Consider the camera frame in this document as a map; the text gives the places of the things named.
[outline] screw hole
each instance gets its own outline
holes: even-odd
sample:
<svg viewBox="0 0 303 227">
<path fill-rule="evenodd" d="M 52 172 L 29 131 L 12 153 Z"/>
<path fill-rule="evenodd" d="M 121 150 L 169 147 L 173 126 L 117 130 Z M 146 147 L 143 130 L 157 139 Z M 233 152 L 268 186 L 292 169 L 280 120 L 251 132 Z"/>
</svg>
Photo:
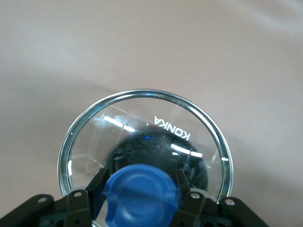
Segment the screw hole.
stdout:
<svg viewBox="0 0 303 227">
<path fill-rule="evenodd" d="M 225 203 L 226 203 L 227 205 L 229 205 L 229 206 L 234 206 L 234 205 L 235 205 L 235 202 L 234 202 L 233 200 L 231 200 L 231 199 L 226 199 L 226 200 L 225 200 Z"/>
<path fill-rule="evenodd" d="M 193 198 L 193 199 L 199 199 L 200 198 L 200 195 L 196 192 L 193 192 L 190 194 L 190 196 Z"/>
<path fill-rule="evenodd" d="M 45 202 L 45 201 L 46 201 L 46 197 L 42 197 L 42 198 L 38 199 L 39 203 L 42 203 L 42 202 Z"/>
<path fill-rule="evenodd" d="M 74 197 L 79 197 L 79 196 L 81 196 L 81 195 L 82 195 L 81 192 L 76 192 L 76 193 L 74 193 Z"/>
</svg>

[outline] beige surface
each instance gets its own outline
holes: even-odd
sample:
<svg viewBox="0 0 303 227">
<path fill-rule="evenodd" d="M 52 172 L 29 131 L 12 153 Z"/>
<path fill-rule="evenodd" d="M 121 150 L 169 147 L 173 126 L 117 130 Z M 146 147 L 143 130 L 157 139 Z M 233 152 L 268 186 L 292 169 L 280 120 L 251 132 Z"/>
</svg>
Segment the beige surface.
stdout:
<svg viewBox="0 0 303 227">
<path fill-rule="evenodd" d="M 295 0 L 1 1 L 0 216 L 61 197 L 61 142 L 117 91 L 186 97 L 225 135 L 232 195 L 303 226 L 303 4 Z"/>
</svg>

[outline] blue plastic part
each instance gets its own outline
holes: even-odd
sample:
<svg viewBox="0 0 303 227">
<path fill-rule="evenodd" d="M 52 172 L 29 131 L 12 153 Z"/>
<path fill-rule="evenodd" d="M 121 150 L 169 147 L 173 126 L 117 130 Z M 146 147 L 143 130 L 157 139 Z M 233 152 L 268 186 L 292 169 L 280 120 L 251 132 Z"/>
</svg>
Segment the blue plastic part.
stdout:
<svg viewBox="0 0 303 227">
<path fill-rule="evenodd" d="M 178 210 L 177 186 L 164 171 L 135 164 L 115 172 L 103 190 L 108 227 L 167 227 Z"/>
</svg>

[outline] metal screw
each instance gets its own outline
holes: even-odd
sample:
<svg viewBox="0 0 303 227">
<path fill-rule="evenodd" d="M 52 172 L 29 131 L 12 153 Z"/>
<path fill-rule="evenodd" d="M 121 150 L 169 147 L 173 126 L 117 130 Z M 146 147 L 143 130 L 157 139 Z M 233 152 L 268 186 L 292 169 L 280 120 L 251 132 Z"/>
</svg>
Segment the metal screw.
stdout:
<svg viewBox="0 0 303 227">
<path fill-rule="evenodd" d="M 234 205 L 235 205 L 235 202 L 234 202 L 233 200 L 231 200 L 231 199 L 226 199 L 226 200 L 225 200 L 225 203 L 226 203 L 227 205 L 229 205 L 229 206 L 234 206 Z"/>
<path fill-rule="evenodd" d="M 193 199 L 199 199 L 200 198 L 200 195 L 196 192 L 193 192 L 190 194 L 190 196 L 193 198 Z"/>
</svg>

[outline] black mount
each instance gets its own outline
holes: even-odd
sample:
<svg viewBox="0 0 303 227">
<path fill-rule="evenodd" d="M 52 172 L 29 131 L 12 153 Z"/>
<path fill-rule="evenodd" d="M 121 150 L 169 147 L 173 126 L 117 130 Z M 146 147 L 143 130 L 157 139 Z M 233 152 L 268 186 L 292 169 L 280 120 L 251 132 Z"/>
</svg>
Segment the black mount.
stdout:
<svg viewBox="0 0 303 227">
<path fill-rule="evenodd" d="M 0 219 L 1 227 L 91 227 L 103 206 L 107 168 L 95 175 L 85 190 L 76 190 L 58 201 L 51 195 L 36 195 Z M 176 171 L 182 193 L 181 209 L 169 227 L 268 227 L 241 200 L 229 197 L 219 204 L 189 187 L 183 170 Z"/>
</svg>

